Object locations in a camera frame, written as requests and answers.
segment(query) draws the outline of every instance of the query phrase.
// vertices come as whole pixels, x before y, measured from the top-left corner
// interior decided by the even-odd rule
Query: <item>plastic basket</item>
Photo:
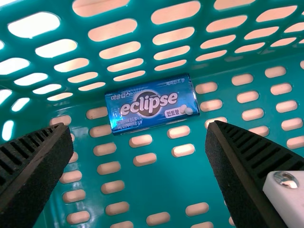
[[[301,0],[0,5],[0,144],[50,120],[68,124],[75,139],[37,228],[231,227],[204,152],[215,118],[304,155]],[[111,134],[105,92],[183,72],[199,117]],[[183,156],[172,155],[185,144]]]

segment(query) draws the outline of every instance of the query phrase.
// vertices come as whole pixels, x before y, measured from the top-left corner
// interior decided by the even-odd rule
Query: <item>screw head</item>
[[[289,189],[296,189],[300,186],[297,178],[294,175],[292,175],[286,171],[275,172],[274,179],[278,184],[280,184],[286,188],[289,188]]]

